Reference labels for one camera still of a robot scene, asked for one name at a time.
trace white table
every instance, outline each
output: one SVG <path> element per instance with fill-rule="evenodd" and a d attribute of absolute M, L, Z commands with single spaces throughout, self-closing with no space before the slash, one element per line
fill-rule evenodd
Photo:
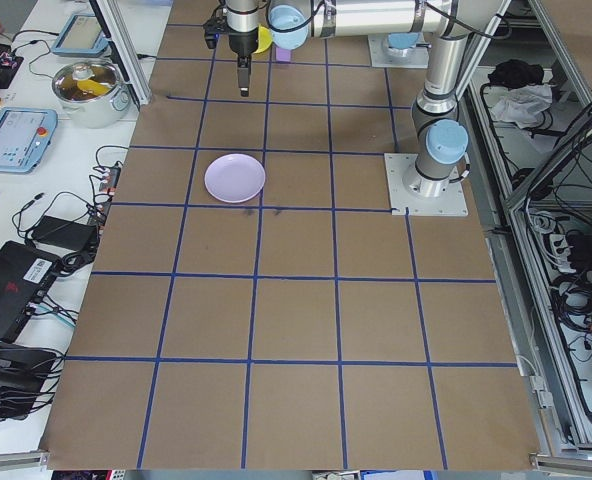
<path fill-rule="evenodd" d="M 23 29 L 60 31 L 72 13 L 72 2 L 63 0 L 38 0 Z M 147 5 L 144 0 L 120 0 L 121 12 L 130 32 L 138 32 L 132 42 L 138 53 L 155 55 L 167 23 L 170 7 Z M 18 37 L 14 47 L 33 39 L 45 39 L 52 43 L 55 37 L 26 33 Z M 8 240 L 20 241 L 11 223 L 12 215 L 36 194 L 45 196 L 23 214 L 23 225 L 32 225 L 60 191 L 71 191 L 91 200 L 91 186 L 88 175 L 95 165 L 94 154 L 98 147 L 107 144 L 128 146 L 136 125 L 138 111 L 132 107 L 128 115 L 115 124 L 101 130 L 87 129 L 75 125 L 63 112 L 51 90 L 51 81 L 46 77 L 33 75 L 29 62 L 46 51 L 45 45 L 28 45 L 19 51 L 25 62 L 10 88 L 0 91 L 7 107 L 51 108 L 59 117 L 58 127 L 40 165 L 30 174 L 13 175 L 0 173 L 0 247 Z M 48 55 L 32 65 L 34 71 L 54 75 L 60 68 L 75 63 L 77 59 Z M 154 61 L 142 61 L 145 73 L 151 74 Z M 113 165 L 123 160 L 125 150 L 105 149 L 101 162 Z M 73 197 L 60 198 L 50 210 L 50 215 L 73 219 L 82 213 L 82 202 Z M 41 246 L 55 253 L 66 253 L 48 246 Z M 57 280 L 50 295 L 65 308 L 78 310 L 83 300 L 91 267 L 87 266 L 75 275 Z M 73 330 L 56 318 L 32 319 L 23 330 L 17 342 L 32 347 L 50 347 L 65 351 Z M 41 409 L 23 421 L 6 420 L 0 425 L 0 454 L 28 452 L 38 448 L 49 408 Z"/>

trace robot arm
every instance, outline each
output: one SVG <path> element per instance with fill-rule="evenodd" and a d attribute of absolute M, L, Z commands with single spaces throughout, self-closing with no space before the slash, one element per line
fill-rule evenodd
<path fill-rule="evenodd" d="M 251 53 L 258 34 L 256 0 L 226 2 L 230 47 L 238 55 L 241 94 L 249 91 Z M 484 30 L 505 0 L 268 0 L 274 43 L 293 50 L 308 37 L 426 32 L 434 35 L 422 91 L 412 108 L 420 154 L 403 176 L 415 195 L 441 195 L 465 153 L 468 135 L 453 120 L 455 87 L 471 29 Z"/>
<path fill-rule="evenodd" d="M 249 96 L 252 53 L 258 48 L 258 0 L 219 0 L 220 6 L 203 25 L 205 42 L 216 48 L 219 35 L 229 36 L 229 48 L 237 55 L 238 88 Z"/>

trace screen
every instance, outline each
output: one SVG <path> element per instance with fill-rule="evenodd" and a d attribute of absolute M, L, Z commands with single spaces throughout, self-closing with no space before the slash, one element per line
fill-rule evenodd
<path fill-rule="evenodd" d="M 101 28 L 96 17 L 78 16 L 65 34 L 60 48 L 72 50 L 91 49 L 98 40 Z"/>
<path fill-rule="evenodd" d="M 5 112 L 0 121 L 0 167 L 23 164 L 44 118 L 43 112 Z"/>

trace light blue cap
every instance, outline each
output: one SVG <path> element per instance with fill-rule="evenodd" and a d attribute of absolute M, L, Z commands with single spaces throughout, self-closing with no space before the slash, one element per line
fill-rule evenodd
<path fill-rule="evenodd" d="M 305 20 L 305 16 L 301 11 L 291 5 L 278 5 L 269 12 L 269 22 L 273 27 L 278 29 L 297 27 L 305 23 Z M 303 25 L 302 28 L 289 33 L 275 32 L 271 28 L 270 31 L 277 47 L 284 48 L 285 50 L 294 50 L 307 40 L 309 26 Z"/>
<path fill-rule="evenodd" d="M 420 33 L 390 33 L 387 36 L 387 44 L 390 48 L 405 50 L 416 45 L 419 38 Z"/>
<path fill-rule="evenodd" d="M 467 150 L 467 130 L 454 120 L 439 120 L 427 132 L 427 151 L 443 165 L 458 162 Z"/>

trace power adapter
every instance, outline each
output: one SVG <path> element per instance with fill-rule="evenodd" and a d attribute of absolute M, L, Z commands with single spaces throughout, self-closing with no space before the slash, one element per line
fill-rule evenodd
<path fill-rule="evenodd" d="M 87 250 L 98 243 L 95 225 L 85 225 L 44 215 L 32 230 L 32 240 L 75 252 Z"/>

